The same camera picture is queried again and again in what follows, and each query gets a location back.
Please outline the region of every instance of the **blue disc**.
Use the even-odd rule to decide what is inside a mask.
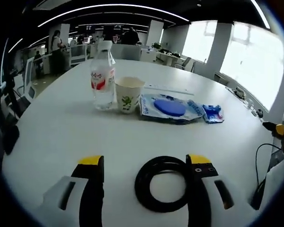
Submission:
[[[185,106],[177,101],[167,101],[164,99],[157,99],[154,102],[154,105],[162,113],[174,117],[183,116],[186,111]]]

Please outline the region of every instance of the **green print on cup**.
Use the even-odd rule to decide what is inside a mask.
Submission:
[[[124,110],[130,110],[130,108],[132,107],[132,100],[133,100],[133,97],[130,98],[128,96],[122,96]]]

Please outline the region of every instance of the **plastic water bottle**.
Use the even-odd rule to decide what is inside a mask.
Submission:
[[[100,110],[109,109],[115,93],[115,60],[110,52],[112,41],[98,44],[98,53],[90,64],[91,87],[94,106]]]

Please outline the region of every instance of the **black ceiling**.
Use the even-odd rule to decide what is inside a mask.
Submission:
[[[178,17],[150,9],[110,6],[83,9],[72,12],[58,17],[41,27],[38,27],[38,25],[41,23],[61,13],[98,4],[122,3],[143,5],[174,13],[181,17],[187,18],[189,21],[219,20],[226,23],[240,21],[264,27],[261,17],[255,10],[250,0],[202,0],[201,7],[197,6],[199,3],[198,0],[124,0],[122,2],[116,0],[71,0],[52,10],[33,10],[33,8],[35,8],[42,1],[48,1],[48,3],[50,3],[49,1],[63,2],[63,0],[36,0],[31,1],[30,5],[26,4],[24,12],[23,10],[20,12],[20,20],[15,20],[15,24],[11,28],[12,36],[10,36],[9,39],[8,49],[11,48],[20,38],[23,38],[23,40],[19,43],[19,45],[17,45],[15,50],[29,46],[31,43],[47,36],[49,28],[58,23],[70,24],[71,31],[75,31],[75,27],[77,25],[95,23],[130,23],[148,26],[152,19],[163,21],[164,28],[169,26],[189,24],[189,22]]]

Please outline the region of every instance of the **bottle label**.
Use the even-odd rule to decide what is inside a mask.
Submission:
[[[115,81],[115,69],[95,70],[91,72],[92,89],[108,91]]]

